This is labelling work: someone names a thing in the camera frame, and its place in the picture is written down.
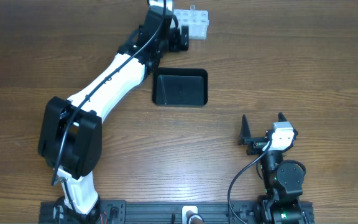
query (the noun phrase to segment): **white plastic part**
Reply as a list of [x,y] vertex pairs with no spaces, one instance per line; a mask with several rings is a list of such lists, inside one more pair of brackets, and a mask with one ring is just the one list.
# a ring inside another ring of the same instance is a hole
[[[130,56],[128,54],[117,54],[110,64],[110,66],[91,84],[79,93],[74,94],[68,98],[73,106],[78,106],[87,94],[89,94],[101,81],[106,78],[110,73],[115,71],[123,62],[125,62]],[[91,96],[90,101],[86,102],[82,107],[84,111],[95,111],[96,115],[102,118],[102,122],[106,119],[106,116],[115,107],[118,101],[124,97],[124,95],[139,85],[144,79],[145,66],[142,65],[136,58],[133,58],[126,66],[124,66],[120,72],[111,77],[110,81],[107,81]]]
[[[98,201],[98,193],[96,193],[93,186],[92,172],[87,176],[80,177],[76,180],[62,168],[59,168],[59,170],[57,170],[57,175],[66,178],[68,192],[73,200],[75,211],[81,214],[88,214]],[[65,193],[65,205],[68,208],[73,209],[68,201],[64,183],[62,183],[62,187]]]
[[179,26],[189,26],[189,39],[193,40],[206,40],[209,20],[208,11],[196,10],[196,6],[192,5],[190,10],[175,9],[174,15],[178,18]]
[[291,146],[295,133],[290,122],[275,122],[272,129],[274,133],[272,134],[272,145],[269,150],[283,151]]

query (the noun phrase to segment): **wooden table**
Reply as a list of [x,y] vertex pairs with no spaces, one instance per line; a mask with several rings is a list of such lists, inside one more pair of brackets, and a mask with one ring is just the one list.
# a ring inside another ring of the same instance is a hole
[[[208,104],[155,106],[151,78],[132,90],[103,124],[98,193],[224,202],[255,158],[237,145],[241,116],[260,136],[282,111],[299,131],[286,158],[308,169],[301,199],[314,203],[316,221],[358,222],[358,1],[195,4],[209,11],[208,39],[160,66],[205,68]],[[0,0],[0,222],[37,222],[40,202],[63,195],[37,154],[45,105],[97,77],[146,12],[146,1]],[[260,194],[252,169],[232,199]]]

